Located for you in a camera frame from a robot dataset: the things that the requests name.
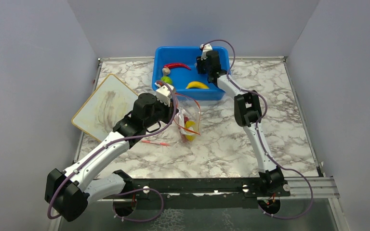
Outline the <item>clear zip bag orange zipper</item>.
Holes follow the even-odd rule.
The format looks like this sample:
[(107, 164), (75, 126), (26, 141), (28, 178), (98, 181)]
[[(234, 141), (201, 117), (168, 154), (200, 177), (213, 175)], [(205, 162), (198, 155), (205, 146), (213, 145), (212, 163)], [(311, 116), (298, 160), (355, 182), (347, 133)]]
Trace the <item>clear zip bag orange zipper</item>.
[(200, 121), (201, 121), (201, 108), (195, 99), (180, 94), (175, 93), (177, 99), (177, 109), (178, 113), (175, 115), (174, 122), (176, 123), (178, 129), (185, 128), (186, 121), (190, 120), (196, 123), (197, 126), (197, 135), (195, 138), (201, 135), (200, 133)]

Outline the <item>yellow green starfruit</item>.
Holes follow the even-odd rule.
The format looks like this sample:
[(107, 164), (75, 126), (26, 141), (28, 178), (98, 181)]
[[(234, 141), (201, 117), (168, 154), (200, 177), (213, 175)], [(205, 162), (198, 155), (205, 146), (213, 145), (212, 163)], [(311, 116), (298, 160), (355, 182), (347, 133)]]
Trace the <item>yellow green starfruit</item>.
[(196, 133), (197, 132), (196, 123), (193, 122), (193, 121), (188, 120), (185, 123), (185, 128), (186, 128), (185, 138), (186, 138), (187, 141), (192, 142), (195, 139), (196, 135), (197, 135), (197, 133)]

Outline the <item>purple grape bunch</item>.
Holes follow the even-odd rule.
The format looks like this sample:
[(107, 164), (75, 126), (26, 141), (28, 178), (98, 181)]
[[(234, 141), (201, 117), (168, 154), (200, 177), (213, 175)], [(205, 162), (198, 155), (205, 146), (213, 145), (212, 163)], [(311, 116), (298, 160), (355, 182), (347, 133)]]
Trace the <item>purple grape bunch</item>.
[(179, 128), (180, 136), (181, 136), (181, 141), (182, 142), (188, 142), (188, 139), (186, 138), (185, 135), (185, 130), (183, 128)]

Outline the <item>red chili pepper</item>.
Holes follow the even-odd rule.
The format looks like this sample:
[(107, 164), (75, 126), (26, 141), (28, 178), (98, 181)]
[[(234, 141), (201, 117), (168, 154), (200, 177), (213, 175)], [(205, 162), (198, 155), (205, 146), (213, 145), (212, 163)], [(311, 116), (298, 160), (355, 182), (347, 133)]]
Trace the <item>red chili pepper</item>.
[(169, 64), (164, 65), (163, 68), (167, 68), (167, 69), (185, 68), (187, 70), (191, 70), (191, 68), (184, 63), (169, 63)]

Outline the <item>garlic bulb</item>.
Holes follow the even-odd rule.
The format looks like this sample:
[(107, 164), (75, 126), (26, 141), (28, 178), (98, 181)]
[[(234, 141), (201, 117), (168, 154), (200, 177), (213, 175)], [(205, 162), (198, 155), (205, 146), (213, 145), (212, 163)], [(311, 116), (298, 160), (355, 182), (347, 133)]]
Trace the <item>garlic bulb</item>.
[(168, 76), (171, 73), (171, 70), (167, 67), (162, 68), (162, 74), (163, 76)]

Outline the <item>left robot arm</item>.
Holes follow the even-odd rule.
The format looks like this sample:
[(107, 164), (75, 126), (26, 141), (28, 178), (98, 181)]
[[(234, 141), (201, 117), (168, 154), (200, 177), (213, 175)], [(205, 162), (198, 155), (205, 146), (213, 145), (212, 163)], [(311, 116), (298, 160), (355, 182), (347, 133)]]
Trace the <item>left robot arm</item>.
[(113, 193), (122, 198), (129, 196), (132, 184), (118, 174), (113, 173), (104, 180), (95, 177), (141, 139), (166, 130), (177, 113), (178, 99), (174, 93), (140, 94), (132, 110), (80, 162), (48, 173), (44, 195), (49, 204), (48, 219), (63, 217), (74, 221), (91, 202)]

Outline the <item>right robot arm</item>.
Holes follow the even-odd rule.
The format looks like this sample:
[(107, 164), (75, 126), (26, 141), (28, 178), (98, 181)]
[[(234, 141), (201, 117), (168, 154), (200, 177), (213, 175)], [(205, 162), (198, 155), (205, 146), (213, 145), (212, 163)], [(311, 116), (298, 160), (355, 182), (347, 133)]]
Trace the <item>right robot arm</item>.
[(262, 96), (254, 90), (243, 89), (228, 71), (222, 69), (218, 51), (203, 49), (197, 57), (196, 67), (199, 74), (207, 75), (209, 83), (233, 98), (235, 121), (248, 135), (258, 162), (259, 191), (266, 196), (279, 195), (286, 182), (265, 140), (261, 122), (267, 110), (263, 112), (261, 109)]

